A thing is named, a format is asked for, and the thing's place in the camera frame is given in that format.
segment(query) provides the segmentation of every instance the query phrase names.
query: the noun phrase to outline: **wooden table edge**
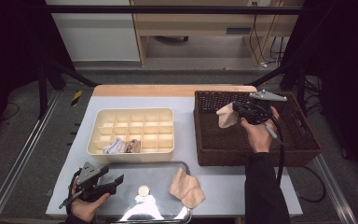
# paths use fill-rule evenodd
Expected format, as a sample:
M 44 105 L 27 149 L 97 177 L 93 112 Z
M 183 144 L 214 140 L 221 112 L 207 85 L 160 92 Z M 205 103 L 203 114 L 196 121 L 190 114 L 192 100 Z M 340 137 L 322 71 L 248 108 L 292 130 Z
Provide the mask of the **wooden table edge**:
M 92 96 L 194 96 L 194 91 L 257 91 L 236 85 L 99 85 Z

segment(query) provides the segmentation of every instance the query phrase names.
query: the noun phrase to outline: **white wall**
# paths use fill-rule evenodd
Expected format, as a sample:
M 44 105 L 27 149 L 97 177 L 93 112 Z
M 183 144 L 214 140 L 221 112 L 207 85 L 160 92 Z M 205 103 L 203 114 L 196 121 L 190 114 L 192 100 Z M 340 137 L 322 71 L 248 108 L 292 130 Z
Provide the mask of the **white wall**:
M 128 6 L 129 0 L 47 0 L 48 5 Z M 131 14 L 54 13 L 72 61 L 140 61 Z

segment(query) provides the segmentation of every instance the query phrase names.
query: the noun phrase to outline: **black sleeve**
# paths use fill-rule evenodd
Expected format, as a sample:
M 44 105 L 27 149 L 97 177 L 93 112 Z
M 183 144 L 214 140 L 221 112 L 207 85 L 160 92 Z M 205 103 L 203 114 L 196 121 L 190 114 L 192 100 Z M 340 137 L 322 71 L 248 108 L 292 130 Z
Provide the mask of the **black sleeve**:
M 272 157 L 267 152 L 253 154 L 246 165 L 245 223 L 290 223 Z
M 82 219 L 74 216 L 74 214 L 71 213 L 68 215 L 65 222 L 61 222 L 59 224 L 89 224 L 89 223 L 83 221 Z

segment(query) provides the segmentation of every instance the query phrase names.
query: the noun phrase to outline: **hand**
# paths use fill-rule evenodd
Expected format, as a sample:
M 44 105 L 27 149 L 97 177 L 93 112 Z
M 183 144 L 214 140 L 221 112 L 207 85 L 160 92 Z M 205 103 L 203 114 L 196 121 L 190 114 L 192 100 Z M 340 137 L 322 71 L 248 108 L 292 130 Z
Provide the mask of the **hand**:
M 74 182 L 75 184 L 72 186 L 72 194 L 76 193 L 76 181 L 77 179 Z M 93 203 L 83 202 L 77 198 L 71 204 L 71 212 L 74 214 L 74 216 L 82 219 L 83 221 L 91 223 L 92 219 L 97 213 L 98 208 L 103 205 L 104 202 L 106 202 L 109 196 L 109 193 L 105 193 L 103 196 L 101 196 L 100 199 Z
M 278 111 L 275 107 L 271 107 L 272 115 L 275 119 L 279 119 Z M 274 132 L 276 132 L 275 124 L 272 122 L 271 119 L 268 119 L 265 122 Z M 249 124 L 248 121 L 244 118 L 241 119 L 241 125 L 243 128 L 246 129 L 248 133 L 249 144 L 251 145 L 253 152 L 269 152 L 269 147 L 272 143 L 272 137 L 269 132 L 266 130 L 264 124 L 257 124 L 252 125 Z

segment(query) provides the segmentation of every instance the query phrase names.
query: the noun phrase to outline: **silver tray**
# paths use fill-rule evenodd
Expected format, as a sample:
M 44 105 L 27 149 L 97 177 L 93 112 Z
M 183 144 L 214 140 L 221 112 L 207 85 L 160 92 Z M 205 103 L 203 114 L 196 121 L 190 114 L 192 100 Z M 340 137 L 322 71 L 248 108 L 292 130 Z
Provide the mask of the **silver tray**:
M 187 164 L 181 161 L 114 163 L 101 177 L 101 183 L 113 182 L 124 175 L 117 192 L 98 210 L 98 219 L 107 223 L 187 223 L 191 210 L 170 194 L 173 176 L 179 168 L 188 175 Z M 150 192 L 140 196 L 138 188 L 147 185 Z

